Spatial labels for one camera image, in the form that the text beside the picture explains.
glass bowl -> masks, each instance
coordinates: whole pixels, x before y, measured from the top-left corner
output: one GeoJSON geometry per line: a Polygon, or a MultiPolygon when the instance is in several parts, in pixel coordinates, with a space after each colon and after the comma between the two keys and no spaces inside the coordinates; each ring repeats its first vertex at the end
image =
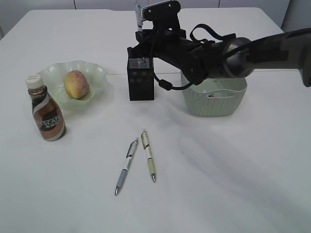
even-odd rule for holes
{"type": "Polygon", "coordinates": [[[107,71],[100,65],[90,62],[72,61],[55,63],[38,74],[43,78],[44,84],[47,86],[50,95],[57,104],[64,109],[86,106],[92,98],[104,91],[108,86],[106,78],[107,71]],[[64,77],[66,73],[73,70],[81,71],[89,84],[89,92],[78,100],[72,99],[67,94],[64,85],[64,77]]]}

nescafe bottle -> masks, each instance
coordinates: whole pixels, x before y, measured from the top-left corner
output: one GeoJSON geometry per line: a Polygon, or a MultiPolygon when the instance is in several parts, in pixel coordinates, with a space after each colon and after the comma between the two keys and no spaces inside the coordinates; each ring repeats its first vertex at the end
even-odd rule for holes
{"type": "Polygon", "coordinates": [[[41,135],[47,141],[61,138],[66,132],[62,112],[48,93],[40,75],[26,79],[28,93],[32,99],[33,116],[41,135]]]}

table surface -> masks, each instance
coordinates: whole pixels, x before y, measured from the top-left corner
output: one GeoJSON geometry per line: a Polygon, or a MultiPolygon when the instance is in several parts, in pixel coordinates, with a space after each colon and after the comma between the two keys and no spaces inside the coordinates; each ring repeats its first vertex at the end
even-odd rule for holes
{"type": "MultiPolygon", "coordinates": [[[[157,86],[155,101],[130,102],[125,48],[135,44],[133,15],[32,11],[0,41],[0,231],[309,233],[311,89],[299,73],[255,71],[226,117],[193,116],[182,92],[157,86]],[[24,79],[79,59],[106,67],[110,88],[84,111],[63,111],[67,134],[46,142],[24,79]],[[157,182],[140,143],[115,197],[128,146],[143,128],[157,182]]],[[[250,39],[281,32],[256,8],[186,9],[180,21],[188,31],[206,22],[250,39]]],[[[158,72],[179,84],[175,69],[159,63],[158,72]]]]}

light green basket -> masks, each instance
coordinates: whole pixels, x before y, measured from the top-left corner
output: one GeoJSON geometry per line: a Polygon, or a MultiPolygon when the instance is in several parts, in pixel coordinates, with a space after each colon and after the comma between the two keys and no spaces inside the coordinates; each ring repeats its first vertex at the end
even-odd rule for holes
{"type": "MultiPolygon", "coordinates": [[[[181,72],[181,83],[189,81],[181,72]]],[[[183,91],[189,110],[200,117],[220,117],[234,113],[247,89],[245,78],[204,80],[183,91]]]]}

beige pen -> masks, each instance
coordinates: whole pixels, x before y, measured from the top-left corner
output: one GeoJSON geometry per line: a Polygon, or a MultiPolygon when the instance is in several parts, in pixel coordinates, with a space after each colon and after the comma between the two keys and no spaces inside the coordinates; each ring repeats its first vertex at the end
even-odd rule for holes
{"type": "Polygon", "coordinates": [[[148,167],[150,170],[150,175],[152,177],[152,180],[156,182],[156,169],[155,169],[155,164],[154,164],[154,159],[152,157],[151,153],[151,148],[150,148],[150,143],[148,140],[147,136],[147,130],[143,129],[143,132],[141,134],[141,140],[142,140],[142,145],[144,146],[146,155],[147,155],[147,161],[148,161],[148,167]]]}

